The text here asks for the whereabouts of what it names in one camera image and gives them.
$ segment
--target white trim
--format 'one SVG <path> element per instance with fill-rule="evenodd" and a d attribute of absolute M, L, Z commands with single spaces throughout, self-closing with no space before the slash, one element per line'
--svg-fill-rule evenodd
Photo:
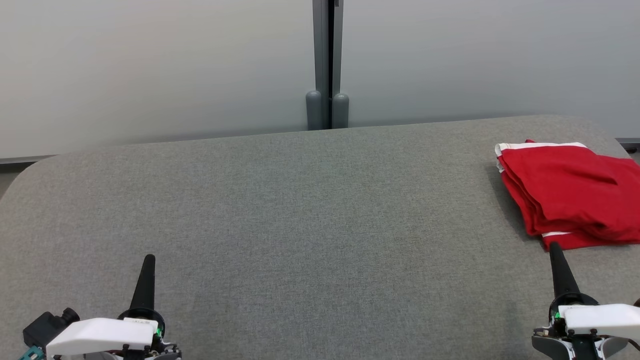
<path fill-rule="evenodd" d="M 530 147 L 545 147 L 545 146 L 577 146 L 577 147 L 586 147 L 584 144 L 579 142 L 569 142 L 569 143 L 550 143 L 550 142 L 525 142 L 525 143 L 498 143 L 495 145 L 495 155 L 502 156 L 502 152 L 506 149 L 518 150 L 518 149 L 527 149 Z"/>
<path fill-rule="evenodd" d="M 566 233 L 564 231 L 551 231 L 549 233 L 544 233 L 542 234 L 543 238 L 546 238 L 547 236 L 555 236 L 555 235 L 567 235 L 567 234 L 571 234 L 571 233 Z"/>

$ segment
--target gray fabric surface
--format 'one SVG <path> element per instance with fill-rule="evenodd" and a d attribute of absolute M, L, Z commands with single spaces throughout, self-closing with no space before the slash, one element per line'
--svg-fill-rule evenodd
<path fill-rule="evenodd" d="M 117 316 L 154 253 L 156 309 L 186 359 L 544 359 L 530 335 L 553 297 L 548 255 L 493 153 L 527 138 L 627 156 L 590 122 L 533 116 L 43 160 L 0 201 L 0 337 L 17 358 L 43 311 Z M 640 297 L 639 256 L 566 253 L 602 303 Z"/>

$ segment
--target black cone-shaped tip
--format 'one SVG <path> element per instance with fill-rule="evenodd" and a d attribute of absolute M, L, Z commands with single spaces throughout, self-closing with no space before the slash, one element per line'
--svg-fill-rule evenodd
<path fill-rule="evenodd" d="M 129 309 L 137 309 L 144 307 L 154 309 L 154 296 L 156 294 L 156 257 L 149 254 L 145 256 L 145 262 L 142 263 L 136 291 L 131 299 Z"/>
<path fill-rule="evenodd" d="M 549 257 L 551 259 L 551 272 L 554 276 L 556 298 L 566 293 L 579 293 L 578 284 L 575 282 L 571 268 L 562 253 L 562 248 L 557 242 L 552 242 L 549 246 Z"/>

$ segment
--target folded red fabric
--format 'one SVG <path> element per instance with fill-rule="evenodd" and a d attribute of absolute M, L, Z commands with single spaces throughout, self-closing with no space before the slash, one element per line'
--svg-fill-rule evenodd
<path fill-rule="evenodd" d="M 640 167 L 581 143 L 500 143 L 502 181 L 530 235 L 563 249 L 640 243 Z"/>

